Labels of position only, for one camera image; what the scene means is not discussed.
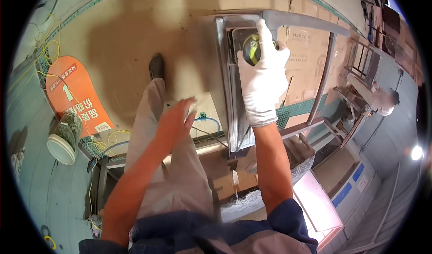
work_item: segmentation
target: plastic bucket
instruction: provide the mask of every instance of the plastic bucket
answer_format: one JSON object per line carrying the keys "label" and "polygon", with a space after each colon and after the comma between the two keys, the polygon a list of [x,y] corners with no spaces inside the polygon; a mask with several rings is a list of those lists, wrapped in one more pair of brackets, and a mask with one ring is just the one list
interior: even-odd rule
{"label": "plastic bucket", "polygon": [[65,165],[75,162],[83,122],[73,112],[65,112],[54,132],[48,137],[47,147],[52,156]]}

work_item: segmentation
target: trousers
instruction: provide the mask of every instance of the trousers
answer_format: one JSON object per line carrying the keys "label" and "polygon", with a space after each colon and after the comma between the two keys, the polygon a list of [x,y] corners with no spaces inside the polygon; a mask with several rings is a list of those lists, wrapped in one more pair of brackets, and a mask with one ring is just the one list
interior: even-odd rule
{"label": "trousers", "polygon": [[[162,78],[154,78],[144,90],[130,135],[125,172],[155,137],[164,108],[164,93],[165,81]],[[212,192],[190,135],[172,150],[171,164],[166,169],[164,172],[159,165],[153,174],[137,219],[180,210],[213,218]]]}

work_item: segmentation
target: orange sign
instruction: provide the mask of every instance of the orange sign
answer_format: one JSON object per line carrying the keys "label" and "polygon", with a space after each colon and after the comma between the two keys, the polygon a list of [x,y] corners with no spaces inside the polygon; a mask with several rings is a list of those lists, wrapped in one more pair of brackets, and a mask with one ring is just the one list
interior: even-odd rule
{"label": "orange sign", "polygon": [[55,111],[62,116],[71,111],[83,121],[81,138],[114,127],[93,88],[83,64],[71,56],[59,57],[48,70],[47,95]]}

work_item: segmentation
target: shoe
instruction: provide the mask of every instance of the shoe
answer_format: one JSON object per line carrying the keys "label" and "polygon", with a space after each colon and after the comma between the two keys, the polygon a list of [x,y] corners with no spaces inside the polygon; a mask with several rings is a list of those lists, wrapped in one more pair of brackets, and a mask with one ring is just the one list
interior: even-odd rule
{"label": "shoe", "polygon": [[150,78],[164,78],[165,74],[165,62],[163,60],[162,54],[155,53],[148,66],[150,70]]}

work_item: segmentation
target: white glove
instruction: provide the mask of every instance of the white glove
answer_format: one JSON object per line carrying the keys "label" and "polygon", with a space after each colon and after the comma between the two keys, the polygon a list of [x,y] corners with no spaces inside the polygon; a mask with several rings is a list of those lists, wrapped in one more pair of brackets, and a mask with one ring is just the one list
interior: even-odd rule
{"label": "white glove", "polygon": [[279,50],[264,19],[256,23],[260,35],[261,58],[255,66],[248,64],[243,52],[237,52],[240,70],[241,93],[251,127],[262,127],[277,121],[275,105],[288,88],[285,64],[289,49],[278,41]]}

